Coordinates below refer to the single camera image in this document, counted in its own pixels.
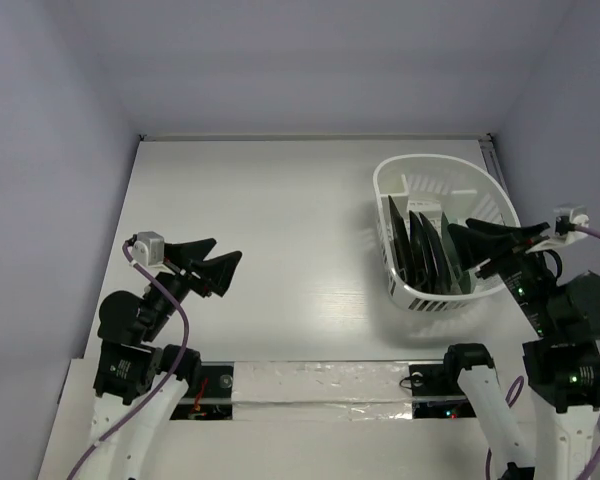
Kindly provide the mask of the light green speckled plate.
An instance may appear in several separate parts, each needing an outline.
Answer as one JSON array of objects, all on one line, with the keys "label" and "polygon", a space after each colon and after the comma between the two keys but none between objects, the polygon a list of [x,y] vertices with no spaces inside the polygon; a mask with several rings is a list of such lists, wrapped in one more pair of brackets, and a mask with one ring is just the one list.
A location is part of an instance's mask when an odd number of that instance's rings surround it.
[{"label": "light green speckled plate", "polygon": [[451,274],[451,287],[450,291],[452,294],[471,294],[474,290],[474,281],[468,271],[461,268],[459,256],[457,254],[455,244],[451,239],[448,228],[450,222],[445,215],[441,215],[441,241],[447,256],[450,274]]}]

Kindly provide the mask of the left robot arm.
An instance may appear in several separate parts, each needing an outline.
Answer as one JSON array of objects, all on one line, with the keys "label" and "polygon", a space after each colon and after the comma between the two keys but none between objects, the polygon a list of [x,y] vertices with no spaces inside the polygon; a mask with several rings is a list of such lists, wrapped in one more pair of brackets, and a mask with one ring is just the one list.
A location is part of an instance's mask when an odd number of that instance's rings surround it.
[{"label": "left robot arm", "polygon": [[169,243],[154,231],[122,244],[129,266],[148,280],[142,295],[126,290],[101,302],[100,353],[93,382],[89,445],[71,479],[143,479],[149,456],[176,405],[198,392],[201,355],[188,346],[189,294],[224,296],[241,251],[212,257],[213,238]]}]

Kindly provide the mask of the black floral square plate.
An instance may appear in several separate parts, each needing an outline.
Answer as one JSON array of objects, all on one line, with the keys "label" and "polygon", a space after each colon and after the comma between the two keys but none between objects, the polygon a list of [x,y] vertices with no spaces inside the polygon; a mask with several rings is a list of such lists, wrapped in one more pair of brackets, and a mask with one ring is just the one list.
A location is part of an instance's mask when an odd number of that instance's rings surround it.
[{"label": "black floral square plate", "polygon": [[441,238],[422,213],[409,212],[410,242],[415,266],[413,287],[423,293],[446,295],[451,290],[451,272]]}]

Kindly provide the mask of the black square teal-centre plate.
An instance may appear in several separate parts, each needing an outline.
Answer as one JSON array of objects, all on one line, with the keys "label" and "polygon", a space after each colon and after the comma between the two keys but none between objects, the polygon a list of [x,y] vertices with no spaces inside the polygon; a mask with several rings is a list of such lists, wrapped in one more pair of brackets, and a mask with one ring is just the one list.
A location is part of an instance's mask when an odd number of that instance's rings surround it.
[{"label": "black square teal-centre plate", "polygon": [[405,221],[392,196],[388,197],[388,204],[394,238],[397,271],[405,284],[414,286],[416,279],[415,264]]}]

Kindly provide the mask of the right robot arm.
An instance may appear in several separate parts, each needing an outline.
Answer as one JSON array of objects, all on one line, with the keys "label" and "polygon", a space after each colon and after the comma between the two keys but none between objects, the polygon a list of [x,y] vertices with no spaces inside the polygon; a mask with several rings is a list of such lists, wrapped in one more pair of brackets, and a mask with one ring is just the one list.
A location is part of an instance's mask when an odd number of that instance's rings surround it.
[{"label": "right robot arm", "polygon": [[502,395],[496,366],[482,344],[448,348],[442,384],[472,406],[498,479],[588,479],[600,461],[593,444],[600,416],[600,275],[587,271],[558,281],[547,255],[588,236],[584,214],[548,224],[511,227],[470,218],[448,228],[463,269],[497,276],[533,328],[523,345],[527,386],[535,411],[536,444],[529,449]]}]

